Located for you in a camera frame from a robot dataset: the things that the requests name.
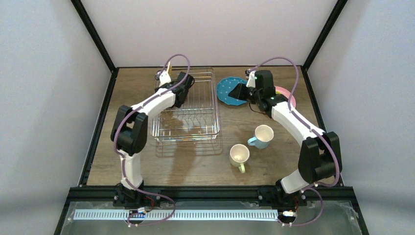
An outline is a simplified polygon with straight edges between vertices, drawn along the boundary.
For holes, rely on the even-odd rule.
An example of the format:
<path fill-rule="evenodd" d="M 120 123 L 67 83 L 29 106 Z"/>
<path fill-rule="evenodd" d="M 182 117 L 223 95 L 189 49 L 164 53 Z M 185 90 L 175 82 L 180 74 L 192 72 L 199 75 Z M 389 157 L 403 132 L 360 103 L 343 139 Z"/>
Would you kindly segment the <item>metal wire dish rack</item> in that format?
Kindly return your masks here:
<path fill-rule="evenodd" d="M 157 141 L 204 141 L 220 131 L 216 81 L 212 67 L 191 68 L 194 84 L 184 104 L 168 108 L 153 118 L 151 135 Z"/>

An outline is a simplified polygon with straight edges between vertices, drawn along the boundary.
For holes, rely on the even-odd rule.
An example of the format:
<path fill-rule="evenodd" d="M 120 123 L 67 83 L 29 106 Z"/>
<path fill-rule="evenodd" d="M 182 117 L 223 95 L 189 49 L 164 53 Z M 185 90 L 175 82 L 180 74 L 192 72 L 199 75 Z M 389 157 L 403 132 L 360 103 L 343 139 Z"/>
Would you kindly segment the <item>bamboo pattern square plate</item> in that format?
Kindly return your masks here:
<path fill-rule="evenodd" d="M 172 70 L 172 67 L 171 67 L 171 62 L 169 61 L 169 62 L 167 63 L 167 67 L 166 67 L 166 73 L 167 73 L 167 74 L 170 74 L 170 73 L 171 73 L 171 70 Z"/>

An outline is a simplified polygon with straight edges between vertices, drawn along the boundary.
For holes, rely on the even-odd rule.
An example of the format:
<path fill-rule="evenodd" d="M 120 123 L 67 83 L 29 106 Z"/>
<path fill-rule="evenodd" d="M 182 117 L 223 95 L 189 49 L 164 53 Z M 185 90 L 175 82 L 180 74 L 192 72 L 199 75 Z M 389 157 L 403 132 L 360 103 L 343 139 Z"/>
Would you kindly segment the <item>light blue mug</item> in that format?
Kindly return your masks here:
<path fill-rule="evenodd" d="M 258 149 L 264 149 L 269 145 L 273 138 L 273 129 L 270 126 L 263 124 L 256 127 L 254 136 L 247 140 L 247 144 Z"/>

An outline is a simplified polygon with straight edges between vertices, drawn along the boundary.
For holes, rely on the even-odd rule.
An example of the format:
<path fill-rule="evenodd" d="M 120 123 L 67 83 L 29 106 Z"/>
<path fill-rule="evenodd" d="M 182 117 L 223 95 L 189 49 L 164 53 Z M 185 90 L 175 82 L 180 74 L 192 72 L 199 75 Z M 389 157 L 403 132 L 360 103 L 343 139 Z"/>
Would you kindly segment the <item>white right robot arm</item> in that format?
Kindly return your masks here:
<path fill-rule="evenodd" d="M 282 125 L 300 145 L 298 168 L 277 181 L 283 195 L 311 187 L 336 185 L 342 170 L 340 140 L 309 122 L 289 98 L 276 91 L 269 70 L 246 70 L 247 82 L 237 84 L 229 97 L 258 106 L 269 118 Z"/>

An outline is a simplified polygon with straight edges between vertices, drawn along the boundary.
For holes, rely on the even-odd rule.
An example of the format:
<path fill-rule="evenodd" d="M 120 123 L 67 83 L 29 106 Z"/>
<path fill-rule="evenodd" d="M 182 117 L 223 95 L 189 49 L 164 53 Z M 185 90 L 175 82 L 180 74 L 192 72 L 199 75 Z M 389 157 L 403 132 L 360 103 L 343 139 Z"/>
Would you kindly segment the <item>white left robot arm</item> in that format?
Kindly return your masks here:
<path fill-rule="evenodd" d="M 161 73 L 160 85 L 155 93 L 141 103 L 122 105 L 117 111 L 111 141 L 121 163 L 121 184 L 130 190 L 138 190 L 143 183 L 140 172 L 140 155 L 147 143 L 148 122 L 167 108 L 180 108 L 186 101 L 195 79 L 185 72 L 176 80 L 169 79 L 166 71 Z"/>

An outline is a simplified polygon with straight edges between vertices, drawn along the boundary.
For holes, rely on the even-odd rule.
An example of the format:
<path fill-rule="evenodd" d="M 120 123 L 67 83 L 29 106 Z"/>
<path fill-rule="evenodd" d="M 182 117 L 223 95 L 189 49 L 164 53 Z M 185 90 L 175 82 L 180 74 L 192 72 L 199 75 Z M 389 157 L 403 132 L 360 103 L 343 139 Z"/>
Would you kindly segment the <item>teal polka dot plate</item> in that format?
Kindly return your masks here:
<path fill-rule="evenodd" d="M 229 96 L 229 93 L 239 84 L 247 84 L 247 81 L 240 77 L 227 77 L 222 79 L 216 85 L 217 98 L 223 103 L 231 106 L 239 106 L 245 104 L 246 101 L 239 100 Z"/>

